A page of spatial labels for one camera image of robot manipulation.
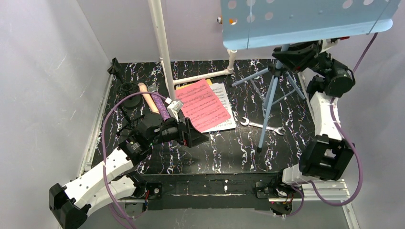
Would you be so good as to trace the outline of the blue tripod music stand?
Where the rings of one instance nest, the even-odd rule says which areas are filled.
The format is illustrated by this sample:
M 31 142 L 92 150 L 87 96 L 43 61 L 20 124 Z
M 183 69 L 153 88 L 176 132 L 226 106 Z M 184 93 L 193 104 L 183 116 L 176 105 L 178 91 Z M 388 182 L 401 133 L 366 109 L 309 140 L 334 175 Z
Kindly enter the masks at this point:
M 223 44 L 230 50 L 384 32 L 398 0 L 223 0 Z

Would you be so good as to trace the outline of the purple glitter microphone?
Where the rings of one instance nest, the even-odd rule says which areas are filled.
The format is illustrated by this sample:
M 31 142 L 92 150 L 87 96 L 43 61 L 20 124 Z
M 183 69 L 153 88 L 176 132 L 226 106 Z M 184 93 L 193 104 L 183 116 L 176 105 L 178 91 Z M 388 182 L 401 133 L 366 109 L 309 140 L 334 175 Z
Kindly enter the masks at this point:
M 154 85 L 150 85 L 148 86 L 148 91 L 152 92 L 152 93 L 157 93 L 158 92 L 158 88 Z M 153 102 L 155 103 L 155 106 L 157 107 L 160 115 L 162 116 L 163 121 L 166 121 L 167 119 L 170 118 L 169 112 L 166 108 L 166 105 L 164 104 L 164 101 L 162 100 L 162 98 L 160 98 L 159 96 L 152 94 L 151 98 L 153 100 Z

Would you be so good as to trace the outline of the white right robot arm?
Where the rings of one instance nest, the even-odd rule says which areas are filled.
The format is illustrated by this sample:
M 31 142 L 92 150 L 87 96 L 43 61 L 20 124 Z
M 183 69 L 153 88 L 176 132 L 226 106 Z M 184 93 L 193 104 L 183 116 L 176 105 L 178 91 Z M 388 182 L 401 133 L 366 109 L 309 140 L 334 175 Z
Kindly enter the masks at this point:
M 315 73 L 306 86 L 315 136 L 303 150 L 298 164 L 283 169 L 279 183 L 295 185 L 340 179 L 354 152 L 338 130 L 337 101 L 355 85 L 353 71 L 332 58 L 322 41 L 295 43 L 286 50 L 277 47 L 273 57 L 294 73 L 306 69 Z

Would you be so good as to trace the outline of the black round-base microphone stand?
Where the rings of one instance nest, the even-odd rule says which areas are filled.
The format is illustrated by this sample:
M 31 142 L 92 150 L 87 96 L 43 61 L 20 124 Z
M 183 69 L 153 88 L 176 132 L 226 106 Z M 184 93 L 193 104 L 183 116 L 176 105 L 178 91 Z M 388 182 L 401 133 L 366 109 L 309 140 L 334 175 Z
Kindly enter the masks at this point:
M 117 95 L 119 100 L 124 99 L 125 97 L 129 96 L 130 94 L 138 93 L 139 92 L 139 87 L 132 82 L 127 82 L 125 80 L 124 75 L 120 71 L 120 63 L 118 62 L 117 58 L 113 58 L 111 61 L 111 66 L 108 68 L 107 72 L 110 75 L 113 75 L 118 81 L 120 82 L 120 85 L 118 86 L 117 90 Z M 126 108 L 126 109 L 135 109 L 141 101 L 141 96 L 140 95 L 135 95 L 127 100 L 125 100 L 123 103 L 121 103 L 121 106 Z

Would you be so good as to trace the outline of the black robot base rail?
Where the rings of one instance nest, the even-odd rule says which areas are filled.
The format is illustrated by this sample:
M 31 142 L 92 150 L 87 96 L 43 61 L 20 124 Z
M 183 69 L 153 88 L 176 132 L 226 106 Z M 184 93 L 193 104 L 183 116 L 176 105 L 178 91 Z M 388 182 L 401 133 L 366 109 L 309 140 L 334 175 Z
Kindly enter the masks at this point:
M 281 184 L 281 174 L 175 174 L 140 175 L 141 189 L 127 199 L 139 202 L 143 191 L 149 191 L 148 209 L 225 209 L 252 208 L 271 210 L 277 215 L 293 212 L 301 199 L 302 188 L 293 190 Z

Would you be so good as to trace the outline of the pink paper sheet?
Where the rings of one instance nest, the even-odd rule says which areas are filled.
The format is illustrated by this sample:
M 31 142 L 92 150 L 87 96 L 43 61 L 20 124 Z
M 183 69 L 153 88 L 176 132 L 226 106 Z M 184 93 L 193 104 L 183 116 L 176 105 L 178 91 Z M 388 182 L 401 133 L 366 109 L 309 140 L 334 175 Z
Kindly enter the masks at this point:
M 204 132 L 230 118 L 228 111 L 206 80 L 199 80 L 175 90 L 176 98 L 184 103 L 181 111 L 193 126 Z

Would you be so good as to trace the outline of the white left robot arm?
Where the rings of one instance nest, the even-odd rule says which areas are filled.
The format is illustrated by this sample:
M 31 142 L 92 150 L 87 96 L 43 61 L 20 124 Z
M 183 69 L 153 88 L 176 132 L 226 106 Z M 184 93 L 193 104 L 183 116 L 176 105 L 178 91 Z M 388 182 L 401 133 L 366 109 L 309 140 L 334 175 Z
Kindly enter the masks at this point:
M 130 170 L 152 154 L 152 147 L 176 141 L 188 148 L 208 141 L 189 118 L 164 121 L 148 113 L 113 152 L 88 172 L 65 185 L 49 189 L 49 209 L 63 229 L 77 229 L 88 216 L 119 198 L 143 192 L 146 181 Z

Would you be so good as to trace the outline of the black tripod shock-mount stand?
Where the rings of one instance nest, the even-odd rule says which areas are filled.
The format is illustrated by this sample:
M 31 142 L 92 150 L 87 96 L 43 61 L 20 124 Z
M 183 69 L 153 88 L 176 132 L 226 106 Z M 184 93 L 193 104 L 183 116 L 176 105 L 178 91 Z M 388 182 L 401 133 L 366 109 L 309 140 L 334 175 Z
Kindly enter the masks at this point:
M 119 137 L 124 130 L 130 131 L 134 128 L 134 122 L 132 121 L 132 119 L 130 118 L 130 116 L 128 114 L 129 112 L 132 112 L 134 109 L 126 109 L 126 108 L 122 107 L 121 104 L 118 106 L 118 109 L 121 111 L 127 124 L 118 130 L 118 132 L 116 133 L 117 137 Z

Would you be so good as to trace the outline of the pink toy microphone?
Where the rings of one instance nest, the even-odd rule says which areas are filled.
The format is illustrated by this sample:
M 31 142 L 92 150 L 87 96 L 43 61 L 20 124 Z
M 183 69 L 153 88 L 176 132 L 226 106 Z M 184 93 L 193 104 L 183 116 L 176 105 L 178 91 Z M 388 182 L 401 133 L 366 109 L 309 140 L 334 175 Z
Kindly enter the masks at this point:
M 139 91 L 140 92 L 148 92 L 147 86 L 144 83 L 138 83 L 138 87 L 139 87 Z M 149 106 L 149 109 L 153 112 L 153 113 L 157 113 L 159 114 L 159 110 L 155 104 L 155 102 L 153 101 L 152 97 L 150 94 L 142 94 L 145 102 L 147 103 L 147 105 Z

